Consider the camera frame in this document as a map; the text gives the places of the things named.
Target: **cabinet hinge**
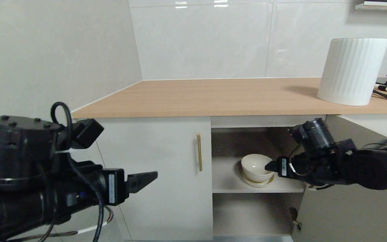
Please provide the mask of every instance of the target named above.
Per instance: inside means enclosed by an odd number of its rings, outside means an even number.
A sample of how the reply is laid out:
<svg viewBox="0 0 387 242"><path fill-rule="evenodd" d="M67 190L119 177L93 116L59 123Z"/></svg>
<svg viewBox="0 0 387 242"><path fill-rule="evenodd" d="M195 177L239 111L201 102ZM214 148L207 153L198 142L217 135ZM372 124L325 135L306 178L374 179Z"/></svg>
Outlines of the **cabinet hinge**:
<svg viewBox="0 0 387 242"><path fill-rule="evenodd" d="M289 212L291 213L292 222L297 227L298 232L301 232L302 230L302 223L297 221L298 218L298 210L296 208L289 208Z"/></svg>

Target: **white cylindrical container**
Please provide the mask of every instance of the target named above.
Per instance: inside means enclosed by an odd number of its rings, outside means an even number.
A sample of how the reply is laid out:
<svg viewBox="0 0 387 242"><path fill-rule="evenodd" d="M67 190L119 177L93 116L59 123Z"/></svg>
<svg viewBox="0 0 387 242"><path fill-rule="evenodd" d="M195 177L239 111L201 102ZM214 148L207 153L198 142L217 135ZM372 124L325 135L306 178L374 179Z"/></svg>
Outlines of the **white cylindrical container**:
<svg viewBox="0 0 387 242"><path fill-rule="evenodd" d="M344 105L367 105L386 47L387 39L331 40L317 97Z"/></svg>

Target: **wooden countertop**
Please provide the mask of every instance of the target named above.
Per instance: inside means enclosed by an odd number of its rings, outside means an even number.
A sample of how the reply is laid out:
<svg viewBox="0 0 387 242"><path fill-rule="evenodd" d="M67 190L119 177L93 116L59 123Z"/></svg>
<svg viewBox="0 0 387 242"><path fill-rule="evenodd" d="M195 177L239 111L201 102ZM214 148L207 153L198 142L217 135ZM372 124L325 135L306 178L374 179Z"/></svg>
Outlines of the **wooden countertop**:
<svg viewBox="0 0 387 242"><path fill-rule="evenodd" d="M73 118L387 114L387 100L346 106L316 97L320 78L141 81L73 112Z"/></svg>

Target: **white cabinet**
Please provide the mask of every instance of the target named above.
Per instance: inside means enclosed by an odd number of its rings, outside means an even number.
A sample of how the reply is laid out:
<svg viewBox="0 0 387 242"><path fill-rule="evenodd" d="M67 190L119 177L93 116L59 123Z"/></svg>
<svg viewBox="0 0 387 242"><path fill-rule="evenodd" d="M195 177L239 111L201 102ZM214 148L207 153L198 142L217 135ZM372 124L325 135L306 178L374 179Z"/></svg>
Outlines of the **white cabinet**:
<svg viewBox="0 0 387 242"><path fill-rule="evenodd" d="M120 205L132 240L211 240L210 117L98 119L107 168L158 178ZM198 158L200 134L202 167Z"/></svg>
<svg viewBox="0 0 387 242"><path fill-rule="evenodd" d="M387 120L353 118L328 115L327 124L335 140L351 138L361 148L387 138L371 130L384 131ZM307 190L297 220L302 229L294 229L294 242L387 241L387 190L369 190L356 184Z"/></svg>
<svg viewBox="0 0 387 242"><path fill-rule="evenodd" d="M273 159L296 143L287 127L325 116L98 119L98 146L106 167L126 174L158 171L158 178L120 205L121 229L132 240L211 240L214 236L289 236L295 242L373 241L387 236L387 190L359 185L304 192L299 181L280 178L264 188L240 175L244 155ZM336 141L358 148L387 138L379 123L328 115ZM203 171L199 171L197 134ZM289 208L299 210L301 231L292 232Z"/></svg>

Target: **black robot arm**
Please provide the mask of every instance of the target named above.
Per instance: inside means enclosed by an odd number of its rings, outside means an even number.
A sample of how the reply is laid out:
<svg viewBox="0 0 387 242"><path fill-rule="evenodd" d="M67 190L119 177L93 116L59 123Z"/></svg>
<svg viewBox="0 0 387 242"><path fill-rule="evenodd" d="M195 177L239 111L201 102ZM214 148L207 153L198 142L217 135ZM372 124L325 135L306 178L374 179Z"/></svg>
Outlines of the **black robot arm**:
<svg viewBox="0 0 387 242"><path fill-rule="evenodd" d="M266 170L314 186L359 184L387 189L387 140L358 150L351 139L335 142L321 118L295 126L289 133L298 147L288 157L269 163ZM300 146L304 152L293 155Z"/></svg>
<svg viewBox="0 0 387 242"><path fill-rule="evenodd" d="M154 171L128 175L125 181L123 169L75 162L66 152L68 136L68 148L86 149L102 131L93 119L67 128L55 120L0 116L0 241L67 222L71 214L98 205L94 190L104 205L115 206L157 178Z"/></svg>

